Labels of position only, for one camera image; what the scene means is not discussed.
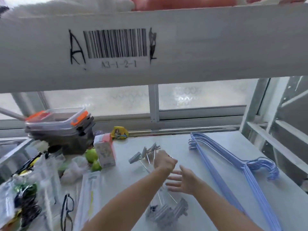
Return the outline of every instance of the left hand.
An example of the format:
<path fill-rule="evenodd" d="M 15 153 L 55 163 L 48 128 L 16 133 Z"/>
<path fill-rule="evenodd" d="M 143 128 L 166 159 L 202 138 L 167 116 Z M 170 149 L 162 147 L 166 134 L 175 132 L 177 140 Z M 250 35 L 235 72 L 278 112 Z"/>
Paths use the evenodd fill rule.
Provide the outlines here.
<path fill-rule="evenodd" d="M 164 150 L 155 153 L 154 168 L 163 168 L 172 172 L 177 164 L 177 159 L 171 158 Z"/>

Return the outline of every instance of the hand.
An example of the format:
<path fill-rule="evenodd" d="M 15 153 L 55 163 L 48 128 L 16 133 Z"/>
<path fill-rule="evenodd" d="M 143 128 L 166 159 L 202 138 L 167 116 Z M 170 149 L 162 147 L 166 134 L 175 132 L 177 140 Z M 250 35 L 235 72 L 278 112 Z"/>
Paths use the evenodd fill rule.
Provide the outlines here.
<path fill-rule="evenodd" d="M 167 169 L 171 173 L 176 164 L 177 159 L 171 158 L 164 150 L 155 153 L 154 168 Z"/>
<path fill-rule="evenodd" d="M 195 195 L 198 187 L 202 184 L 202 180 L 198 178 L 193 171 L 184 166 L 180 165 L 181 170 L 174 170 L 172 173 L 181 176 L 169 176 L 168 180 L 173 180 L 177 182 L 167 182 L 169 191 L 182 192 L 185 194 Z"/>

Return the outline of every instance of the right hand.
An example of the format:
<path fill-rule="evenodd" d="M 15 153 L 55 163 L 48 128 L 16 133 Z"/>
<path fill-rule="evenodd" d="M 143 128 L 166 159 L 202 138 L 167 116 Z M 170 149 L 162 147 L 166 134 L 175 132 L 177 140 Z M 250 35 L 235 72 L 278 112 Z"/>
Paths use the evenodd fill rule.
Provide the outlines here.
<path fill-rule="evenodd" d="M 176 182 L 167 182 L 168 190 L 172 192 L 182 192 L 190 195 L 194 195 L 202 184 L 202 180 L 198 178 L 193 171 L 180 165 L 181 170 L 172 171 L 173 174 L 180 176 L 169 176 L 168 180 Z"/>

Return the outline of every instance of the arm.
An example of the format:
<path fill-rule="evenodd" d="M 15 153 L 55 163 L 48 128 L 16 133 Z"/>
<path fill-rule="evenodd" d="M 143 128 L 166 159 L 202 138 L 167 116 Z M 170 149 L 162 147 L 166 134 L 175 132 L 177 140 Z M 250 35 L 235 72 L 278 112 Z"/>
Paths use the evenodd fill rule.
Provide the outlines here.
<path fill-rule="evenodd" d="M 165 151 L 159 151 L 155 157 L 155 170 L 111 199 L 82 231 L 130 231 L 176 163 L 177 160 Z"/>
<path fill-rule="evenodd" d="M 262 231 L 251 219 L 229 204 L 209 185 L 198 178 L 190 169 L 180 165 L 181 171 L 172 173 L 181 176 L 169 176 L 168 189 L 193 195 L 219 231 Z"/>

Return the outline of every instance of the window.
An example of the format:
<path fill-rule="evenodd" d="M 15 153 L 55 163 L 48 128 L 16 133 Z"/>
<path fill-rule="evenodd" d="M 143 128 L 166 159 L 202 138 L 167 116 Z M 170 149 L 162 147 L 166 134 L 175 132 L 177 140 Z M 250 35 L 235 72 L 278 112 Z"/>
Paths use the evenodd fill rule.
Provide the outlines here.
<path fill-rule="evenodd" d="M 243 106 L 252 80 L 160 84 L 159 109 Z"/>
<path fill-rule="evenodd" d="M 93 116 L 150 113 L 148 86 L 44 92 L 51 108 L 86 107 Z"/>
<path fill-rule="evenodd" d="M 10 93 L 0 94 L 0 107 L 22 115 L 18 105 L 16 104 L 15 100 L 13 99 Z M 13 119 L 13 118 L 0 113 L 0 120 L 8 120 L 8 119 Z"/>

